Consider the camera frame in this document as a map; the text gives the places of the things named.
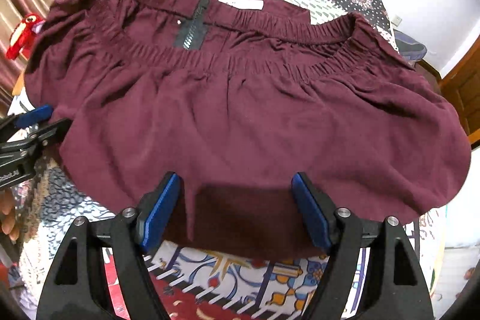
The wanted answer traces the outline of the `person's left hand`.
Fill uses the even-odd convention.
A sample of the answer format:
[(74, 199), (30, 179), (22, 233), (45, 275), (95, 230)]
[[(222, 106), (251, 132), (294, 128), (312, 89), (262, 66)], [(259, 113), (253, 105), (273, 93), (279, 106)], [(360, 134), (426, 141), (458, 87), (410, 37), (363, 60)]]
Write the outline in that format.
[(16, 202), (11, 190), (1, 191), (1, 231), (12, 241), (17, 241), (20, 234), (20, 225), (16, 221)]

